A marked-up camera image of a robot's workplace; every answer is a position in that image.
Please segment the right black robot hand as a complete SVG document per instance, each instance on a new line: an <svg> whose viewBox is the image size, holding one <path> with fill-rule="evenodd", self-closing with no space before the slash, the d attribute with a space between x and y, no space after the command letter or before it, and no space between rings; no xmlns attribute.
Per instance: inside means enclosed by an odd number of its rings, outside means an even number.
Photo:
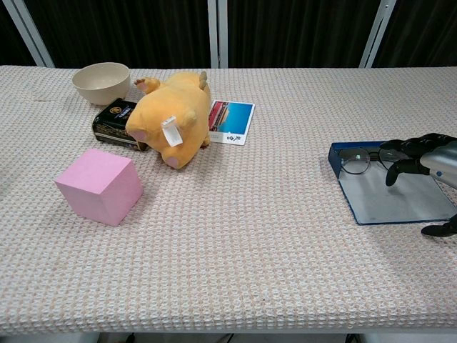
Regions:
<svg viewBox="0 0 457 343"><path fill-rule="evenodd" d="M386 186L394 185L400 174L422 174L457 190L457 137L430 133L406 140L388 140L380 148L405 156L388 168Z"/></svg>

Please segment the black-framed eyeglasses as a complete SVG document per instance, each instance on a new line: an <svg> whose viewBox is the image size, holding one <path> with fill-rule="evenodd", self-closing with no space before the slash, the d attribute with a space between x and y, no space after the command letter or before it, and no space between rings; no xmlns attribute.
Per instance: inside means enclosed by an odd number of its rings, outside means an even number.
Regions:
<svg viewBox="0 0 457 343"><path fill-rule="evenodd" d="M395 162L408 157L399 151L375 147L346 148L338 152L341 168L347 174L360 175L368 171L371 163L388 170Z"/></svg>

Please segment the blue tray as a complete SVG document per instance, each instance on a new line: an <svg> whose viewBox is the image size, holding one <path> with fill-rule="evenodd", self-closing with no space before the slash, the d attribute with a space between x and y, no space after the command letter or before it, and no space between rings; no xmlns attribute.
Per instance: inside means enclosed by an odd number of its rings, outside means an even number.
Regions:
<svg viewBox="0 0 457 343"><path fill-rule="evenodd" d="M396 183L386 186L387 171L371 163L360 175L341 168L338 152L346 148L380 148L379 141L334 142L328 161L341 190L360 225L402 224L448 221L457 214L457 204L444 194L440 181L422 174L400 174Z"/></svg>

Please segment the black tin box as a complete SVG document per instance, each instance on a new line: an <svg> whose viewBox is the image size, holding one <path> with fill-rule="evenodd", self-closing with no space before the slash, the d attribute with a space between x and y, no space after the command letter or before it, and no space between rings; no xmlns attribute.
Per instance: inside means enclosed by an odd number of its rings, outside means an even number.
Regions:
<svg viewBox="0 0 457 343"><path fill-rule="evenodd" d="M118 98L97 114L92 122L92 131L98 141L124 146L136 151L149 147L126 132L126 123L136 103Z"/></svg>

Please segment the photo postcard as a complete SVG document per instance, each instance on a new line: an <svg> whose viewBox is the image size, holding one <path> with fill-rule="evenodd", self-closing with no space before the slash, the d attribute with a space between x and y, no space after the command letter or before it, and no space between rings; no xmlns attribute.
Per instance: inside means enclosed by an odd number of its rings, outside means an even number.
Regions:
<svg viewBox="0 0 457 343"><path fill-rule="evenodd" d="M255 104L214 100L209 112L211 143L244 146Z"/></svg>

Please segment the woven beige tablecloth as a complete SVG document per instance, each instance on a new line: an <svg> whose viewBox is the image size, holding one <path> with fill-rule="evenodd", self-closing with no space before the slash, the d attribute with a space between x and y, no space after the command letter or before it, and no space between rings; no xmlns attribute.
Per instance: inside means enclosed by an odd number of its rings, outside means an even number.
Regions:
<svg viewBox="0 0 457 343"><path fill-rule="evenodd" d="M97 141L74 70L0 66L0 336L457 332L457 237L358 225L327 159L337 141L457 136L457 67L207 74L215 99L254 104L247 140L177 171ZM116 227L54 182L91 148L144 187Z"/></svg>

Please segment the yellow plush toy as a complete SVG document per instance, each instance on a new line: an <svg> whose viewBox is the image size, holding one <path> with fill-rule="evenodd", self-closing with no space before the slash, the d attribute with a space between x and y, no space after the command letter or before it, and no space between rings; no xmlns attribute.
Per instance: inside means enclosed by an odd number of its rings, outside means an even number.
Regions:
<svg viewBox="0 0 457 343"><path fill-rule="evenodd" d="M160 153L169 167L182 168L210 143L206 72L180 71L165 81L145 77L134 84L145 95L130 114L126 132Z"/></svg>

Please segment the pink cube block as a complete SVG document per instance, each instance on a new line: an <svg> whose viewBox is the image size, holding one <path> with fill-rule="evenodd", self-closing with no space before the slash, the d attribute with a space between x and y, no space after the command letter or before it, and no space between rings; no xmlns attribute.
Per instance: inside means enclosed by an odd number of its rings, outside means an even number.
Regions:
<svg viewBox="0 0 457 343"><path fill-rule="evenodd" d="M99 149L85 151L54 182L76 214L111 226L143 193L133 161Z"/></svg>

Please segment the beige bowl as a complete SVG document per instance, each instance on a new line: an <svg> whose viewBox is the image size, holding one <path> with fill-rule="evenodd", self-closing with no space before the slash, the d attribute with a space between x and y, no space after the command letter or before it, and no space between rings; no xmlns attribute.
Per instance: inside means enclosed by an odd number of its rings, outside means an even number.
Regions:
<svg viewBox="0 0 457 343"><path fill-rule="evenodd" d="M89 103L105 106L124 99L129 92L130 68L117 62L102 62L79 69L72 77L77 92Z"/></svg>

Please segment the white metal frame post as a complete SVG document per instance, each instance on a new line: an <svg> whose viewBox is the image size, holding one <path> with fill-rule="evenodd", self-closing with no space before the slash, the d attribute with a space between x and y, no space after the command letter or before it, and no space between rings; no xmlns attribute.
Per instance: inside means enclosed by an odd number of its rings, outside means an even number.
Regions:
<svg viewBox="0 0 457 343"><path fill-rule="evenodd" d="M54 68L54 62L24 0L2 0L37 66Z"/></svg>
<svg viewBox="0 0 457 343"><path fill-rule="evenodd" d="M373 20L370 34L359 63L359 68L366 69L373 66L379 46L383 40L386 28L395 8L397 0L380 0L376 16Z"/></svg>
<svg viewBox="0 0 457 343"><path fill-rule="evenodd" d="M207 0L212 69L229 68L228 0Z"/></svg>

